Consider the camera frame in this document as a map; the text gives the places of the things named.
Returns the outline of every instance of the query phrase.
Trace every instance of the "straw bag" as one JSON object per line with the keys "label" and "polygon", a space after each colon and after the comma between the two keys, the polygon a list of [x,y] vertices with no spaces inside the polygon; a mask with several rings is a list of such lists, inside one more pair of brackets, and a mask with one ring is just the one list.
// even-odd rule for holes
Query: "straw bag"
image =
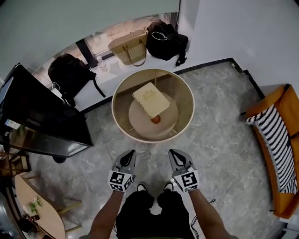
{"label": "straw bag", "polygon": [[111,50],[125,65],[133,64],[134,66],[141,66],[146,58],[146,41],[147,30],[138,30],[126,36],[117,38],[109,43],[108,48]]}

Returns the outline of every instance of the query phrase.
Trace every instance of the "orange chair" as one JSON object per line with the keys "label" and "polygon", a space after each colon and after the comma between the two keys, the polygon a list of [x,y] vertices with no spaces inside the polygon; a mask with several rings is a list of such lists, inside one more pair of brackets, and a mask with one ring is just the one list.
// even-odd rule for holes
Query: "orange chair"
{"label": "orange chair", "polygon": [[[293,149],[293,156],[295,161],[297,185],[299,187],[299,99],[293,87],[289,84],[278,87],[270,95],[266,96],[255,106],[248,109],[246,111],[246,116],[254,116],[266,110],[273,104],[284,120],[286,129],[289,133],[289,136],[291,137],[291,146]],[[299,203],[299,192],[297,192],[296,194],[278,192],[274,166],[272,164],[272,159],[270,158],[268,148],[264,142],[263,137],[256,127],[254,127],[254,131],[256,132],[257,139],[262,147],[270,175],[274,215],[277,217],[288,219],[290,218],[290,216],[292,216],[297,208],[297,205]]]}

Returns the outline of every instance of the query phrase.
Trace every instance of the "round wooden table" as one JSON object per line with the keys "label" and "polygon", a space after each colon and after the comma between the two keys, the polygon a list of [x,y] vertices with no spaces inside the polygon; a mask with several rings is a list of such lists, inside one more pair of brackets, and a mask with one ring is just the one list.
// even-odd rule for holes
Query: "round wooden table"
{"label": "round wooden table", "polygon": [[21,206],[27,206],[29,202],[33,202],[35,197],[39,197],[42,207],[36,207],[37,214],[40,217],[36,223],[49,236],[55,239],[65,239],[64,224],[58,212],[26,178],[22,178],[20,175],[15,176],[15,191]]}

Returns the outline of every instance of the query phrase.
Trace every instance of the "black backpack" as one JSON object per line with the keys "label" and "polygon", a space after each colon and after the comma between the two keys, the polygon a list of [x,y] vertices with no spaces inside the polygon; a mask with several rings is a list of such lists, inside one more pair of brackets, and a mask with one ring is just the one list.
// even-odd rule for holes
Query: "black backpack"
{"label": "black backpack", "polygon": [[179,54],[176,67],[185,63],[187,36],[179,34],[171,24],[161,20],[151,23],[147,30],[146,48],[152,56],[168,61]]}
{"label": "black backpack", "polygon": [[72,107],[76,105],[74,97],[90,80],[93,81],[99,93],[106,97],[96,83],[96,73],[92,72],[90,67],[71,54],[63,54],[57,57],[50,65],[48,75],[51,81],[59,85],[62,99]]}

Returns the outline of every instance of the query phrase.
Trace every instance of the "black shoe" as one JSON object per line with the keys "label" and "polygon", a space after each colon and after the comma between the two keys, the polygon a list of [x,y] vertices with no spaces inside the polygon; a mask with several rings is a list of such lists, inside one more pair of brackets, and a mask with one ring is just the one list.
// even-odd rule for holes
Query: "black shoe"
{"label": "black shoe", "polygon": [[144,183],[139,183],[137,185],[137,192],[140,192],[140,191],[146,191],[146,192],[148,192],[148,189],[146,188],[146,186],[145,186]]}
{"label": "black shoe", "polygon": [[163,187],[163,192],[165,192],[165,190],[170,190],[171,192],[173,192],[173,183],[171,181],[167,181],[165,184],[164,184],[164,187]]}

